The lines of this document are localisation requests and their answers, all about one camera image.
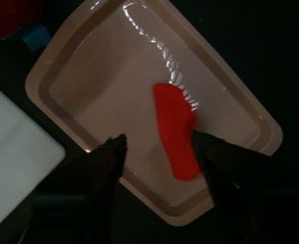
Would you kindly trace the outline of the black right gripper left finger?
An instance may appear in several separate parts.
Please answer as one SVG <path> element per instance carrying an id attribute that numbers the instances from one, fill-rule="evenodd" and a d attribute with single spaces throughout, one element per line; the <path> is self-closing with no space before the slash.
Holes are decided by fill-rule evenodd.
<path id="1" fill-rule="evenodd" d="M 0 225 L 0 244 L 110 244 L 126 137 L 62 164 Z"/>

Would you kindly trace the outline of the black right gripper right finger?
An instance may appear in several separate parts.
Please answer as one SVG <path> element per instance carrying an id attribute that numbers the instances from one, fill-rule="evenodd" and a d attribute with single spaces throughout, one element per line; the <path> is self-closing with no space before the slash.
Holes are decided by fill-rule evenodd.
<path id="1" fill-rule="evenodd" d="M 192 132 L 192 148 L 226 244 L 299 244 L 299 172 L 204 132 Z"/>

